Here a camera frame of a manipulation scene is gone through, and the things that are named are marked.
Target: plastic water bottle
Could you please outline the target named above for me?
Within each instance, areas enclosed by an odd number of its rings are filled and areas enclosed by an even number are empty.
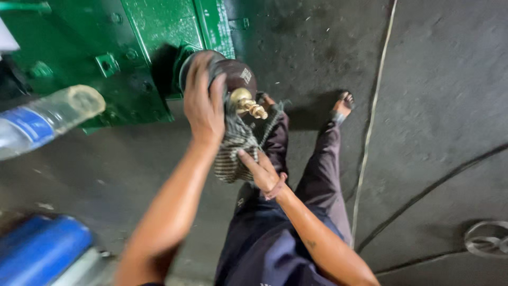
[[[32,151],[105,108],[97,90],[75,85],[0,113],[0,160]]]

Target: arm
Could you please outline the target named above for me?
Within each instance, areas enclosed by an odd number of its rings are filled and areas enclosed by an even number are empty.
[[[187,76],[184,110],[193,138],[129,239],[115,285],[164,282],[178,245],[191,229],[206,176],[224,135],[226,77],[221,75],[213,82],[209,95],[209,59],[207,53],[196,56]]]
[[[272,163],[258,152],[259,164],[246,152],[238,152],[242,162],[254,175],[254,182],[263,193],[270,192],[279,177]],[[367,264],[326,227],[284,184],[275,198],[295,227],[312,259],[321,272],[335,283],[350,286],[379,285]]]

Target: brass terminal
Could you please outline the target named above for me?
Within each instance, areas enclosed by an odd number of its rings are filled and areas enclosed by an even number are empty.
[[[268,113],[265,109],[252,100],[252,94],[245,88],[233,90],[231,93],[231,102],[236,104],[236,113],[248,111],[254,118],[267,119]]]

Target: bracelet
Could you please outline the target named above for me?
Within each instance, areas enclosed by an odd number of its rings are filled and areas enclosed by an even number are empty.
[[[265,194],[265,200],[269,201],[269,200],[277,197],[280,190],[284,186],[284,183],[287,178],[288,178],[288,174],[286,174],[284,172],[280,172],[279,181],[277,182],[277,184],[275,185],[275,187],[273,187],[273,189],[271,191],[269,191],[267,194]]]

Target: hand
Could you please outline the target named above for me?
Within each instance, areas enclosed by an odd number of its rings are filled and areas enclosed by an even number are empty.
[[[244,150],[238,151],[238,157],[251,171],[254,176],[254,183],[261,189],[263,195],[273,190],[279,181],[279,176],[265,153],[258,150],[259,164]]]
[[[211,57],[209,52],[200,52],[189,68],[183,111],[189,120],[193,141],[218,147],[225,130],[223,93],[226,74],[216,77],[208,92],[208,64]]]

